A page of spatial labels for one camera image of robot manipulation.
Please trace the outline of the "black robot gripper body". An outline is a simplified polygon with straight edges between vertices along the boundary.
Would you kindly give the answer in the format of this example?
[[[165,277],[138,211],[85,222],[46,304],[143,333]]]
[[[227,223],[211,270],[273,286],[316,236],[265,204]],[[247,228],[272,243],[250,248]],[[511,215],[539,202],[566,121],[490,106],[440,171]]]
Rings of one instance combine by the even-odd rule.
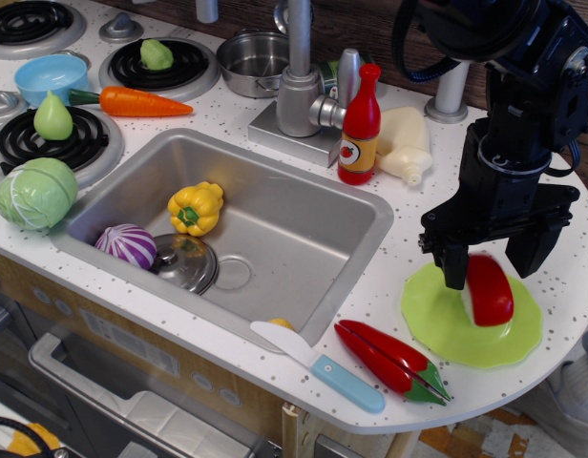
[[[541,147],[535,131],[499,130],[481,118],[466,132],[453,197],[428,211],[419,236],[423,252],[440,244],[473,245],[505,239],[503,227],[532,221],[570,224],[570,206],[580,191],[563,184],[543,184],[552,153]]]

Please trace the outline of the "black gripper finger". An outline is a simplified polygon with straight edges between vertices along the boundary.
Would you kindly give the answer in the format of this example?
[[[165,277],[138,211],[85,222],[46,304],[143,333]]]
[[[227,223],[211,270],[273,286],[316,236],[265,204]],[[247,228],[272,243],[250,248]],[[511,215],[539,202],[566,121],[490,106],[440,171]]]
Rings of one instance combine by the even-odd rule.
[[[508,224],[505,250],[508,260],[520,278],[535,273],[555,247],[564,224],[532,221]]]
[[[450,289],[463,290],[469,265],[469,246],[462,244],[440,244],[433,250],[434,262],[444,275]]]

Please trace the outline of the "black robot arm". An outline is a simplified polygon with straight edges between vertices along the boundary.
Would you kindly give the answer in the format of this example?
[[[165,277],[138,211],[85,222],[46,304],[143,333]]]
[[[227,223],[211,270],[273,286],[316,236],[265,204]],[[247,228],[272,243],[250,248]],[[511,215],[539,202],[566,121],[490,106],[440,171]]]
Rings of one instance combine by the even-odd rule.
[[[560,178],[552,156],[578,157],[588,132],[588,26],[564,1],[405,1],[396,13],[391,52],[406,68],[405,39],[417,24],[442,53],[405,71],[426,82],[464,62],[486,66],[488,113],[467,130],[452,198],[421,219],[421,249],[449,288],[462,289],[471,246],[495,239],[521,277],[533,274],[571,219],[578,189]]]

